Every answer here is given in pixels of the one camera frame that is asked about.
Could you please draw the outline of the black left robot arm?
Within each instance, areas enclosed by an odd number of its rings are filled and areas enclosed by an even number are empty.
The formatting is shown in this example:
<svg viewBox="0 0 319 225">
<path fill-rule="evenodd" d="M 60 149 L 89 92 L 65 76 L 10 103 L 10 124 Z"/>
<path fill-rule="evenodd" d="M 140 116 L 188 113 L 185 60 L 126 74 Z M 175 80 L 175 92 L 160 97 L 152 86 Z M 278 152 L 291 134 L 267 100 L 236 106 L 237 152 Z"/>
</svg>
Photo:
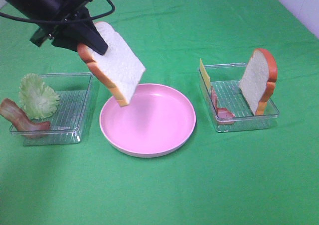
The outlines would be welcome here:
<svg viewBox="0 0 319 225">
<path fill-rule="evenodd" d="M 51 44 L 76 51 L 77 45 L 83 43 L 100 55 L 104 55 L 108 45 L 96 29 L 93 20 L 110 15 L 115 7 L 110 0 L 106 0 L 111 10 L 91 16 L 86 4 L 93 0 L 5 0 L 25 17 L 15 17 L 1 13 L 2 17 L 34 23 L 38 30 L 30 41 L 40 47 L 45 40 L 51 39 Z"/>
</svg>

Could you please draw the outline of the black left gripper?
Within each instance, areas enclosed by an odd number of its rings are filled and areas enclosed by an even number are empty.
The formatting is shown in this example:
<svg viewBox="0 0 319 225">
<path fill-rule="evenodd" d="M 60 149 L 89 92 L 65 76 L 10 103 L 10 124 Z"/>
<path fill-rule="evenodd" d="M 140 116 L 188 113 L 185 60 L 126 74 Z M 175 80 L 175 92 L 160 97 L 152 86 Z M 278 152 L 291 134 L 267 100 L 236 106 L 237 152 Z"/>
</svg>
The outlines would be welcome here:
<svg viewBox="0 0 319 225">
<path fill-rule="evenodd" d="M 52 45 L 77 51 L 82 43 L 100 55 L 104 55 L 108 44 L 90 19 L 85 5 L 92 0 L 30 0 L 35 12 L 30 18 L 39 29 L 30 41 L 36 46 L 53 38 Z"/>
</svg>

